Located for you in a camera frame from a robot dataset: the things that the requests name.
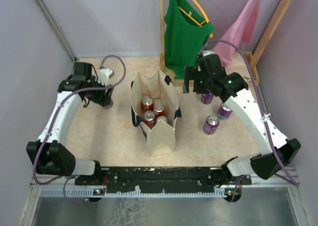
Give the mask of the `beige canvas tote bag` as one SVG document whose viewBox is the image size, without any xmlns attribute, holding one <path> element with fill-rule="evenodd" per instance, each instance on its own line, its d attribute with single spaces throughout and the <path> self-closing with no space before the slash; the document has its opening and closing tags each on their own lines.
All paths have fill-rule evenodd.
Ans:
<svg viewBox="0 0 318 226">
<path fill-rule="evenodd" d="M 161 70 L 152 76 L 138 72 L 131 83 L 130 100 L 133 126 L 141 128 L 149 155 L 173 152 L 181 111 L 170 77 Z"/>
</svg>

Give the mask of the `red Coke can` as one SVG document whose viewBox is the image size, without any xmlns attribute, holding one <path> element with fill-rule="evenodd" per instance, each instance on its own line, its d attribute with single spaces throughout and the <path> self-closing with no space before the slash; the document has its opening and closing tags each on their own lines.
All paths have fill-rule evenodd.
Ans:
<svg viewBox="0 0 318 226">
<path fill-rule="evenodd" d="M 156 124 L 156 115 L 153 111 L 146 111 L 144 113 L 143 122 L 152 129 Z"/>
<path fill-rule="evenodd" d="M 143 113 L 154 110 L 155 101 L 150 96 L 145 96 L 141 101 L 141 111 Z"/>
<path fill-rule="evenodd" d="M 157 102 L 154 104 L 154 113 L 155 113 L 155 118 L 158 116 L 166 116 L 166 107 L 163 103 Z"/>
</svg>

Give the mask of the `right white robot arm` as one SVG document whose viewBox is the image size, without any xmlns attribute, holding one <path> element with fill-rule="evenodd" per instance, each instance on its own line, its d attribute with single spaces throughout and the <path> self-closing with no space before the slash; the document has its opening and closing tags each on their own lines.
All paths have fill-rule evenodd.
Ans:
<svg viewBox="0 0 318 226">
<path fill-rule="evenodd" d="M 260 111 L 248 84 L 236 73 L 227 74 L 218 55 L 209 54 L 199 58 L 195 67 L 184 68 L 183 91 L 189 92 L 189 81 L 194 81 L 197 94 L 211 93 L 233 110 L 254 138 L 259 152 L 255 155 L 228 160 L 223 167 L 222 179 L 234 184 L 241 175 L 255 173 L 267 180 L 287 166 L 298 153 L 301 144 L 297 139 L 288 139 Z"/>
</svg>

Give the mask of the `purple Fanta can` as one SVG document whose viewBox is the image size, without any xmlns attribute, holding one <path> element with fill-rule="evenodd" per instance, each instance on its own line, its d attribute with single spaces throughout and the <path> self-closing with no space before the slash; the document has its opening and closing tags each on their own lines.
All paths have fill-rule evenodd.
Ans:
<svg viewBox="0 0 318 226">
<path fill-rule="evenodd" d="M 210 104 L 213 101 L 214 95 L 211 93 L 205 93 L 201 95 L 201 102 L 203 104 Z"/>
<path fill-rule="evenodd" d="M 109 104 L 107 104 L 104 108 L 105 108 L 105 109 L 110 109 L 110 108 L 112 108 L 113 104 L 114 104 L 114 102 L 113 102 L 113 100 L 111 99 L 110 102 L 109 102 Z"/>
<path fill-rule="evenodd" d="M 158 123 L 159 121 L 164 121 L 168 124 L 168 119 L 165 116 L 158 116 L 156 119 L 156 123 Z"/>
<path fill-rule="evenodd" d="M 221 103 L 218 110 L 218 117 L 222 120 L 226 120 L 230 117 L 232 112 L 232 109 L 229 108 L 225 103 Z"/>
<path fill-rule="evenodd" d="M 216 129 L 218 128 L 220 124 L 220 120 L 216 115 L 210 115 L 206 118 L 203 131 L 207 135 L 212 135 L 216 132 Z"/>
</svg>

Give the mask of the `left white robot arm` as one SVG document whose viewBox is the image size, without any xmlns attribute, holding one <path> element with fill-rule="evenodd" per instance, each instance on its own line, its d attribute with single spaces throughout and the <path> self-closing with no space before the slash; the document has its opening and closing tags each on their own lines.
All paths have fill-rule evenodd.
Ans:
<svg viewBox="0 0 318 226">
<path fill-rule="evenodd" d="M 74 73 L 59 84 L 56 104 L 45 129 L 36 141 L 26 146 L 36 174 L 84 175 L 94 185 L 103 180 L 103 172 L 97 169 L 96 161 L 76 158 L 66 147 L 68 132 L 79 107 L 87 107 L 90 102 L 102 107 L 112 104 L 114 88 L 108 84 L 114 70 L 101 67 L 92 75 L 93 68 L 90 63 L 76 62 Z"/>
</svg>

